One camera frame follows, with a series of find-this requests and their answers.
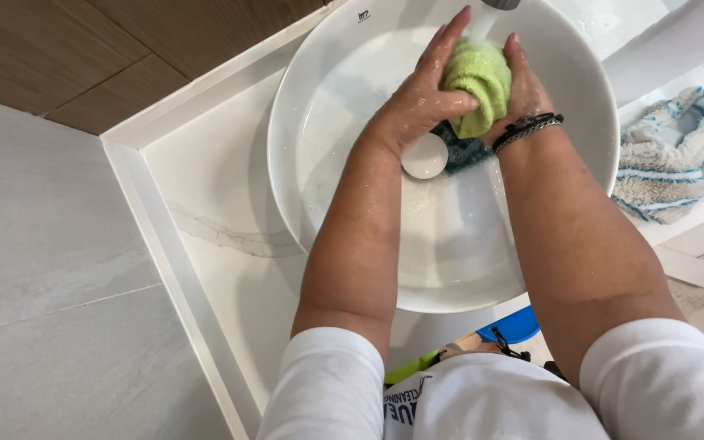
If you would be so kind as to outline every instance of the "wood grain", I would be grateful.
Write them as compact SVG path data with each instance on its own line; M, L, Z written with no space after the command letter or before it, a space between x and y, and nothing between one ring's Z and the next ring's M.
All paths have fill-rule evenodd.
M187 84L189 80L151 54L45 119L99 135Z
M323 0L88 0L190 79L323 5Z
M0 103L44 114L149 50L84 0L0 0Z

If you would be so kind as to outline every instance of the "blue striped towel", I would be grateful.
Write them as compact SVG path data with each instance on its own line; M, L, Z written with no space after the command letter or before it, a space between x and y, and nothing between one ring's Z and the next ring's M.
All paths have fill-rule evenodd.
M670 224L704 196L704 88L650 106L621 135L612 199L644 222Z

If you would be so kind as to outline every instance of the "running water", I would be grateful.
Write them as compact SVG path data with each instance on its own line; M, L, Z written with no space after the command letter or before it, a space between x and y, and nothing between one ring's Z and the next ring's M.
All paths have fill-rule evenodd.
M469 41L472 43L483 43L485 41L501 12L492 6L480 3L482 4L482 9L476 13L476 17L469 27Z

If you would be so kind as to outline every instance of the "person's right hand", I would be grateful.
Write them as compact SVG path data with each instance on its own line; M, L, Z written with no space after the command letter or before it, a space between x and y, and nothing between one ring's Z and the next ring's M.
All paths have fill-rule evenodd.
M537 75L534 75L517 34L511 34L507 38L507 43L504 44L504 58L513 72L513 88L507 105L507 116L497 121L488 133L480 136L480 140L488 147L493 146L496 139L504 134L507 125L521 117L553 112L550 95Z

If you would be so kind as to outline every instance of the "black bracelet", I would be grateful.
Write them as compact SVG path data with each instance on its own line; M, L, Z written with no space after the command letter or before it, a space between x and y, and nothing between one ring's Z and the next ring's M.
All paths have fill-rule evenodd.
M514 141L524 138L537 130L542 130L551 125L561 125L564 122L564 115L544 113L536 116L524 116L514 124L507 125L506 132L496 139L493 147L494 154L498 155L502 149Z

